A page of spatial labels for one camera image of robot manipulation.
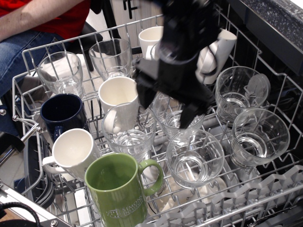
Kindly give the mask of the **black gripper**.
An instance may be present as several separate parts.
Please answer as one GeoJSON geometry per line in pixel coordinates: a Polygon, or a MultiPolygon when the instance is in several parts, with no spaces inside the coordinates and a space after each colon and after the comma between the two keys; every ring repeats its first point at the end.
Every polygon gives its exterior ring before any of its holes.
{"type": "Polygon", "coordinates": [[[158,61],[136,58],[135,81],[140,104],[147,109],[158,91],[182,102],[180,128],[186,129],[195,117],[202,117],[214,103],[214,95],[196,77],[198,54],[185,61],[159,54],[158,61]]]}

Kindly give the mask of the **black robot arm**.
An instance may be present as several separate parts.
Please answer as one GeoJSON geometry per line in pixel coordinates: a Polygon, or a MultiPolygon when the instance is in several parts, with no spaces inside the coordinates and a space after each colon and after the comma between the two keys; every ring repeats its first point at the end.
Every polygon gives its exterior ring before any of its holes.
{"type": "Polygon", "coordinates": [[[156,0],[164,16],[157,61],[137,58],[134,78],[140,104],[147,108],[158,91],[185,105],[180,128],[205,114],[212,92],[196,77],[200,51],[217,40],[220,28],[212,0],[156,0]]]}

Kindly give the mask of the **person forearm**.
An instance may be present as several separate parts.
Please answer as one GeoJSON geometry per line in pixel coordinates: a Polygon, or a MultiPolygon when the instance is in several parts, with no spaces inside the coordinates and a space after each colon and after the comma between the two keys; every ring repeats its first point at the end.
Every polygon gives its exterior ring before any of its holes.
{"type": "Polygon", "coordinates": [[[44,24],[79,3],[80,0],[32,0],[0,18],[0,40],[44,24]]]}

